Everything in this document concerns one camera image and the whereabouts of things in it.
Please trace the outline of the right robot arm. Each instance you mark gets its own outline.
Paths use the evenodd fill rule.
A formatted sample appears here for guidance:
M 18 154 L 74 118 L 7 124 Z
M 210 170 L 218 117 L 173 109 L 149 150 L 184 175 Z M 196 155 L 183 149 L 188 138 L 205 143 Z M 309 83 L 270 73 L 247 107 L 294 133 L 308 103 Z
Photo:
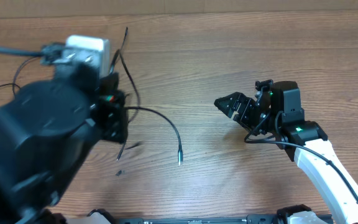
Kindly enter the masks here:
M 275 144 L 310 179 L 336 223 L 358 223 L 358 185 L 341 164 L 328 135 L 305 119 L 297 82 L 257 81 L 249 98 L 234 92 L 214 105 L 248 135 L 247 144 Z

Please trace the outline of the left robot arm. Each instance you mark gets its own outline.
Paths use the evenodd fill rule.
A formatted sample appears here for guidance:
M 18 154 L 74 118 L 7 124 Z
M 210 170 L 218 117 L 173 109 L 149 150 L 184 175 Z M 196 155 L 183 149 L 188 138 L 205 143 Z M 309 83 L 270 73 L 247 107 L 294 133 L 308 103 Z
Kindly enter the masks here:
M 116 72 L 86 65 L 23 86 L 0 107 L 0 223 L 34 222 L 56 205 L 96 143 L 127 139 Z

